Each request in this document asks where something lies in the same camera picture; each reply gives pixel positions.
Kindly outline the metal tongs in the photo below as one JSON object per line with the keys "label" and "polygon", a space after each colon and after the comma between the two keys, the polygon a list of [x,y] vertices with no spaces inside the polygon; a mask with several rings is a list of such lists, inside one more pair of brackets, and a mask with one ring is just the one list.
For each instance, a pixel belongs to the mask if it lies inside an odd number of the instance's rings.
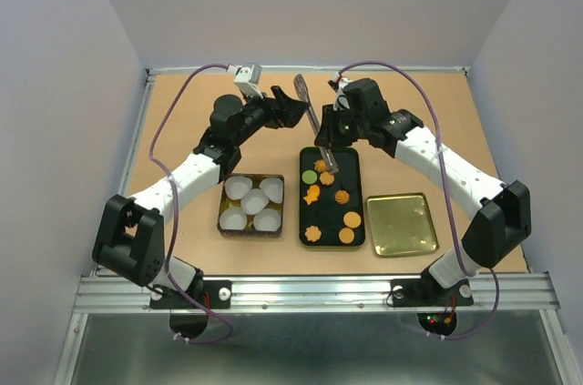
{"label": "metal tongs", "polygon": [[[312,131],[314,135],[317,137],[321,125],[320,120],[316,116],[315,109],[313,107],[312,101],[309,95],[309,89],[307,87],[306,81],[302,74],[297,74],[293,79],[293,85],[296,92],[297,97],[304,103],[308,105],[306,114],[309,118]],[[325,166],[327,167],[327,171],[331,174],[335,174],[339,171],[338,164],[336,162],[335,157],[332,154],[332,151],[327,147],[319,147],[322,160],[324,161]]]}

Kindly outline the orange swirl cookie top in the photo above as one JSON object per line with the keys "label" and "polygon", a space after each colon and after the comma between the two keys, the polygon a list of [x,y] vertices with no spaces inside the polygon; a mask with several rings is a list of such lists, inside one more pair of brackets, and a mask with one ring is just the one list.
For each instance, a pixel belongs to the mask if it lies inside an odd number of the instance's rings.
{"label": "orange swirl cookie top", "polygon": [[318,159],[314,162],[314,170],[319,173],[329,172],[330,169],[328,168],[326,162],[323,159]]}

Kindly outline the orange flower cookie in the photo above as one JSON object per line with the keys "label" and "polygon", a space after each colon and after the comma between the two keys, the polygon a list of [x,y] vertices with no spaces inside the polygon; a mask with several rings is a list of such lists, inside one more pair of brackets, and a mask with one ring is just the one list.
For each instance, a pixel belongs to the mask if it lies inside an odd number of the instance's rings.
{"label": "orange flower cookie", "polygon": [[334,183],[334,174],[324,171],[319,176],[320,183],[326,187],[331,186]]}
{"label": "orange flower cookie", "polygon": [[308,242],[314,243],[321,239],[322,231],[317,226],[309,226],[305,229],[304,236]]}

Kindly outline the green round cookie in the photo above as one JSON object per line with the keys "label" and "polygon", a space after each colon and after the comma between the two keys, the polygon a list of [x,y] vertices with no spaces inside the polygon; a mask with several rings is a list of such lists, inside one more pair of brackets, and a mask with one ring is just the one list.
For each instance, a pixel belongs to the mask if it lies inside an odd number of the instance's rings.
{"label": "green round cookie", "polygon": [[318,174],[314,170],[305,170],[302,172],[302,182],[306,185],[315,184],[318,180]]}

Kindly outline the orange fish cookie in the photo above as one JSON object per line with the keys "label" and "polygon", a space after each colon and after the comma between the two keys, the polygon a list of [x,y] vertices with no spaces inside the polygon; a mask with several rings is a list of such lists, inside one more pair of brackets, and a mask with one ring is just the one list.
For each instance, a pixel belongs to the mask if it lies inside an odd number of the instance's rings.
{"label": "orange fish cookie", "polygon": [[315,203],[321,195],[321,190],[318,185],[310,185],[306,191],[306,195],[302,198],[305,203],[310,206]]}

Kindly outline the orange flower cookie bottom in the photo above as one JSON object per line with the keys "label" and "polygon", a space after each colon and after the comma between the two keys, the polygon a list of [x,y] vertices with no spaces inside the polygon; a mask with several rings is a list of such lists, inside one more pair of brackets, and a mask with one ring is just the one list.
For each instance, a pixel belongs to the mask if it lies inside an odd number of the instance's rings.
{"label": "orange flower cookie bottom", "polygon": [[305,229],[304,236],[308,242],[314,243],[321,239],[322,231],[317,226],[309,226]]}

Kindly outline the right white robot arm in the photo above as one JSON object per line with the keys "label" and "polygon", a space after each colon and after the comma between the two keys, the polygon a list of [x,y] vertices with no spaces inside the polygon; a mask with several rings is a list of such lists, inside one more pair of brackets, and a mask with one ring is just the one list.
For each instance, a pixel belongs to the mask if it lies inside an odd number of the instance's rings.
{"label": "right white robot arm", "polygon": [[530,192],[516,180],[489,176],[445,146],[435,132],[405,109],[390,110],[371,78],[330,81],[336,97],[322,109],[318,147],[367,141],[415,169],[471,219],[462,239],[422,273],[415,290],[430,303],[447,298],[458,282],[494,268],[531,234]]}

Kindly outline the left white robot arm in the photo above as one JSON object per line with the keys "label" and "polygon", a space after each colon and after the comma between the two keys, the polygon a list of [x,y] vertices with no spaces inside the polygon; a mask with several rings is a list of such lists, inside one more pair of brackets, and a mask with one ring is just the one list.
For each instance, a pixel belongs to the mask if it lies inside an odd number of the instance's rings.
{"label": "left white robot arm", "polygon": [[171,289],[181,306],[196,305],[202,298],[202,272],[174,257],[174,244],[165,240],[164,229],[176,227],[181,208],[234,170],[241,145],[257,131],[293,128],[301,121],[307,103],[287,96],[279,86],[271,91],[271,97],[219,96],[209,127],[178,167],[130,197],[110,198],[98,227],[93,261],[139,287]]}

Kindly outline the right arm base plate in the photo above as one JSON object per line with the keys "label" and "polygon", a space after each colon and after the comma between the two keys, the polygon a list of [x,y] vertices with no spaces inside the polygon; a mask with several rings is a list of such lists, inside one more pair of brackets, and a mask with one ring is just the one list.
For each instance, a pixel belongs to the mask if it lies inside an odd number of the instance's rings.
{"label": "right arm base plate", "polygon": [[395,308],[468,307],[474,299],[467,279],[447,289],[425,279],[398,279],[391,285],[387,304]]}

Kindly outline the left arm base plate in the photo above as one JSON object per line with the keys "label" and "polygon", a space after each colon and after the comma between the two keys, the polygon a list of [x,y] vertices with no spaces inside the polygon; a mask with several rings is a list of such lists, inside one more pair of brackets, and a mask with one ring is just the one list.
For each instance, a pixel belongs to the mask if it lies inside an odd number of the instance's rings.
{"label": "left arm base plate", "polygon": [[[174,289],[155,286],[150,292],[148,306],[154,310],[194,309],[195,306]],[[187,290],[190,297],[202,306],[213,309],[229,309],[232,282],[228,279],[205,279],[194,282]]]}

